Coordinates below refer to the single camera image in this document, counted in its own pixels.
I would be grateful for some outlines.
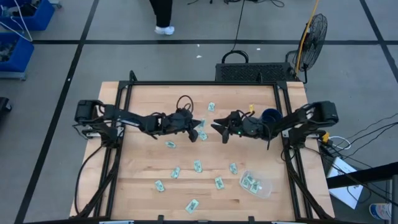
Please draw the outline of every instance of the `shoe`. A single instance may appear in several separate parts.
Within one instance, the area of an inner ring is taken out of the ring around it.
[[[174,33],[174,27],[173,26],[168,26],[164,28],[156,27],[155,33],[162,35],[172,35]]]

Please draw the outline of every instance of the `white cable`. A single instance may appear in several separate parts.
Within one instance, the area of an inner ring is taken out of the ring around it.
[[[334,147],[336,147],[336,148],[338,148],[338,149],[350,149],[350,148],[351,148],[351,143],[350,143],[347,139],[345,139],[345,138],[343,138],[343,137],[341,137],[341,136],[330,136],[330,137],[329,137],[329,139],[333,139],[333,138],[342,139],[342,140],[344,140],[345,142],[347,142],[347,144],[348,144],[348,147],[340,147],[340,146],[337,146],[337,145],[333,144]]]
[[[32,42],[32,41],[33,41],[33,38],[32,38],[32,36],[30,35],[29,29],[27,29],[27,27],[26,27],[26,24],[25,24],[24,18],[23,18],[23,16],[22,16],[21,9],[20,9],[20,7],[19,7],[19,5],[18,5],[18,2],[17,2],[17,0],[14,0],[14,2],[15,2],[15,4],[17,5],[18,11],[19,11],[19,15],[20,15],[20,17],[21,17],[22,23],[23,23],[24,26],[25,26],[25,29],[26,29],[26,31],[27,31],[27,34],[29,35],[29,39],[27,39],[26,37],[24,37],[23,35],[21,35],[19,32],[17,32],[17,31],[15,31],[14,29],[12,29],[11,27],[5,25],[3,22],[0,22],[0,24],[3,25],[3,26],[5,26],[5,27],[7,27],[9,30],[13,31],[14,33],[16,33],[18,36],[22,37],[23,39],[25,39],[25,40],[27,40],[27,41],[29,41],[29,42]],[[10,18],[11,18],[12,21],[14,21],[16,24],[18,24],[18,26],[22,29],[22,33],[24,33],[24,28],[22,28],[22,26],[21,26],[17,21],[15,21],[15,20],[12,18],[12,16],[11,16]]]

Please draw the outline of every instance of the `person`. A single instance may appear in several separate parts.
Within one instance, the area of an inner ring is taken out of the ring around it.
[[[170,26],[173,0],[149,0],[156,16],[155,33],[172,35],[174,27]]]

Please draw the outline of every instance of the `electric fan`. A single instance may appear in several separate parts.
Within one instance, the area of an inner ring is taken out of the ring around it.
[[[285,56],[285,62],[287,62],[289,55],[295,54],[292,61],[295,68],[292,72],[296,78],[299,70],[304,72],[305,81],[303,83],[307,83],[307,70],[312,68],[321,52],[327,28],[328,21],[324,15],[313,16],[304,30],[298,49],[287,52]]]

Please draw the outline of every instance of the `blue bin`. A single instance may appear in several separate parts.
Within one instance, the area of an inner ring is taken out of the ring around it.
[[[24,2],[30,2],[30,0],[17,0],[17,2],[21,6]],[[7,7],[16,6],[14,0],[0,0],[0,4]],[[54,14],[54,10],[49,0],[42,0],[33,16],[24,17],[26,27],[29,30],[45,30]],[[13,19],[25,29],[20,16],[14,16]],[[14,30],[21,29],[10,17],[0,16],[0,21]]]
[[[0,62],[0,71],[2,72],[24,72],[30,56],[32,56],[34,49],[32,43],[14,33],[0,33],[0,42],[2,44],[15,41],[17,41],[17,44],[14,51],[12,51],[10,59],[7,62]]]

